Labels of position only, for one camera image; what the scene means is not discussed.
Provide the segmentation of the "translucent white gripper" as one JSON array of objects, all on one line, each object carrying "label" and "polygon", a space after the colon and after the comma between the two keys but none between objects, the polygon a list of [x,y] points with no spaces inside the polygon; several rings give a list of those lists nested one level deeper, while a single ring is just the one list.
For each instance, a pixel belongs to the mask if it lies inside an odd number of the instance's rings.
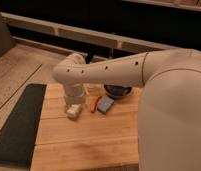
[{"label": "translucent white gripper", "polygon": [[68,105],[82,104],[85,102],[86,93],[82,84],[64,85],[64,99]]}]

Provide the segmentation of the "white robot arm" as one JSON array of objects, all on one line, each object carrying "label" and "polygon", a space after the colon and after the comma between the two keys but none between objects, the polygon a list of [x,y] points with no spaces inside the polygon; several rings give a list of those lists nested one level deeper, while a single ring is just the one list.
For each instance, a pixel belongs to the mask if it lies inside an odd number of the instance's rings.
[{"label": "white robot arm", "polygon": [[141,87],[139,170],[201,171],[201,51],[153,51],[92,64],[72,54],[53,77],[71,104],[84,95],[84,83]]}]

